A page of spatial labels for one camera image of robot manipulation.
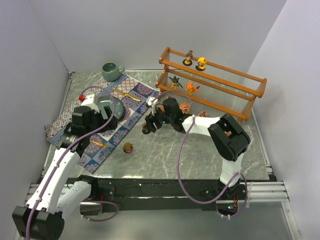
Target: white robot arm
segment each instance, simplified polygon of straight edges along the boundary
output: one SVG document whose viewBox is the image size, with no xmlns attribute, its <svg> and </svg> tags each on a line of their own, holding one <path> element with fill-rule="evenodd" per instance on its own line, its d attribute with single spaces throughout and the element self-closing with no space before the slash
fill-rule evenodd
<svg viewBox="0 0 320 240">
<path fill-rule="evenodd" d="M 85 148 L 90 144 L 90 136 L 74 145 L 57 165 L 67 147 L 81 136 L 98 129 L 108 121 L 108 119 L 104 119 L 101 111 L 105 111 L 108 119 L 110 118 L 112 114 L 110 108 L 105 106 L 103 109 L 99 109 L 95 94 L 87 95 L 86 98 L 82 99 L 81 105 L 74 109 L 72 121 L 65 127 L 64 133 L 59 139 L 52 163 L 41 184 L 24 207 L 17 206 L 13 211 L 13 221 L 22 237 L 26 237 L 27 219 L 31 209 L 36 205 L 36 201 L 39 201 L 39 203 L 32 217 L 30 236 L 32 239 L 42 240 L 58 239 L 63 231 L 65 219 L 83 200 L 101 200 L 98 180 L 92 176 L 80 176 L 72 188 L 60 197 L 70 171 L 78 163 Z M 114 117 L 100 131 L 116 129 L 117 124 L 118 120 Z M 40 193 L 44 189 L 44 194 L 40 198 Z"/>
<path fill-rule="evenodd" d="M 231 115 L 200 117 L 183 114 L 174 98 L 168 98 L 162 102 L 161 105 L 164 112 L 157 108 L 160 103 L 154 97 L 149 97 L 147 104 L 151 107 L 151 112 L 145 118 L 145 127 L 151 132 L 155 132 L 156 129 L 161 128 L 162 124 L 171 124 L 176 131 L 185 133 L 192 126 L 194 120 L 194 125 L 189 133 L 201 134 L 212 138 L 218 152 L 222 156 L 220 181 L 224 185 L 236 173 L 241 171 L 242 158 L 250 143 L 250 138 Z M 239 178 L 239 175 L 235 177 L 229 184 L 229 187 L 238 183 Z"/>
</svg>

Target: small figurine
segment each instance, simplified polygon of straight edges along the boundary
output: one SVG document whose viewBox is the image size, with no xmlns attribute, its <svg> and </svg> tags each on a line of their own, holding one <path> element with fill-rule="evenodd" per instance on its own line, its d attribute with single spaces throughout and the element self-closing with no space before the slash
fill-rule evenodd
<svg viewBox="0 0 320 240">
<path fill-rule="evenodd" d="M 187 114 L 190 111 L 190 104 L 187 102 L 181 103 L 180 104 L 180 109 L 183 112 L 183 114 Z"/>
<path fill-rule="evenodd" d="M 149 134 L 151 131 L 149 129 L 146 128 L 147 123 L 145 122 L 144 124 L 142 124 L 142 133 L 143 134 Z"/>
<path fill-rule="evenodd" d="M 126 153 L 126 154 L 129 154 L 131 153 L 133 150 L 133 147 L 132 147 L 132 144 L 130 142 L 126 142 L 124 145 L 123 145 L 123 151 Z"/>
<path fill-rule="evenodd" d="M 208 117 L 208 113 L 206 111 L 201 111 L 199 114 L 198 114 L 198 117 L 205 117 L 207 118 Z"/>
<path fill-rule="evenodd" d="M 188 82 L 186 87 L 185 87 L 185 90 L 190 94 L 192 95 L 194 93 L 194 91 L 199 91 L 198 89 L 200 88 L 200 86 L 197 86 L 196 88 L 194 87 L 194 84 L 192 83 L 192 81 Z"/>
<path fill-rule="evenodd" d="M 172 77 L 169 77 L 170 80 L 171 80 L 171 87 L 173 87 L 174 89 L 177 89 L 177 87 L 182 87 L 181 83 L 179 82 L 179 78 L 177 78 L 176 76 L 174 76 L 173 78 Z"/>
<path fill-rule="evenodd" d="M 189 52 L 185 55 L 185 60 L 182 61 L 183 65 L 185 66 L 191 66 L 192 65 L 192 61 L 191 59 L 194 56 L 192 55 L 192 50 L 189 50 Z"/>
<path fill-rule="evenodd" d="M 206 69 L 207 60 L 204 57 L 198 59 L 198 63 L 195 65 L 195 69 L 198 71 L 204 71 Z"/>
</svg>

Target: patterned cloth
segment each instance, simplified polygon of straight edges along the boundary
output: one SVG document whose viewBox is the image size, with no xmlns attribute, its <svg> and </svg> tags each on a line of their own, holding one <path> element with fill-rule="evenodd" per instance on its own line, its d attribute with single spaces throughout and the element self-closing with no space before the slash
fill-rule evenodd
<svg viewBox="0 0 320 240">
<path fill-rule="evenodd" d="M 139 121 L 142 115 L 147 111 L 146 100 L 149 96 L 156 96 L 159 92 L 140 83 L 136 79 L 124 74 L 117 81 L 106 82 L 103 78 L 95 85 L 107 88 L 114 97 L 119 98 L 124 106 L 124 112 L 119 119 L 118 126 L 115 130 L 97 133 L 91 136 L 90 140 L 107 145 L 102 147 L 95 143 L 90 143 L 84 150 L 78 164 L 83 166 L 90 173 L 94 173 L 100 165 L 107 159 L 113 150 L 119 145 L 122 139 L 129 133 L 134 125 Z M 130 97 L 123 96 L 113 91 L 113 88 L 120 89 L 125 93 L 129 93 L 141 101 L 135 101 Z M 105 96 L 99 88 L 88 89 L 84 95 L 95 93 L 98 96 Z M 65 126 L 72 119 L 73 110 L 80 106 L 81 102 L 76 100 L 60 117 L 52 124 L 45 127 L 45 136 L 52 144 L 57 144 L 59 138 L 63 134 Z"/>
</svg>

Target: teal mug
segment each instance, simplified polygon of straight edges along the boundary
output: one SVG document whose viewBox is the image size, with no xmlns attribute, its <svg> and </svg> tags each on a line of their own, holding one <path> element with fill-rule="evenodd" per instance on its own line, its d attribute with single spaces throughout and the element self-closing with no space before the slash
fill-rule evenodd
<svg viewBox="0 0 320 240">
<path fill-rule="evenodd" d="M 117 80 L 124 71 L 124 66 L 117 66 L 114 62 L 107 62 L 102 66 L 102 76 L 108 82 Z"/>
</svg>

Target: wooden shelf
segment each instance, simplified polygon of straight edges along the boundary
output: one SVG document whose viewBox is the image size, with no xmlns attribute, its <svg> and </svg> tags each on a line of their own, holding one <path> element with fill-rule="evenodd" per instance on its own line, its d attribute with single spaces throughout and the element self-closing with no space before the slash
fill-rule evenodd
<svg viewBox="0 0 320 240">
<path fill-rule="evenodd" d="M 199 58 L 194 56 L 192 66 L 184 66 L 182 61 L 185 56 L 185 53 L 167 47 L 159 58 L 159 63 L 164 64 L 164 68 L 155 86 L 162 92 L 173 90 L 171 81 L 168 80 L 169 74 L 179 76 L 185 81 L 197 82 L 201 87 L 199 92 L 190 95 L 192 100 L 232 114 L 238 117 L 240 122 L 248 120 L 255 99 L 261 98 L 265 92 L 267 79 L 208 60 L 206 70 L 198 71 L 194 67 Z"/>
</svg>

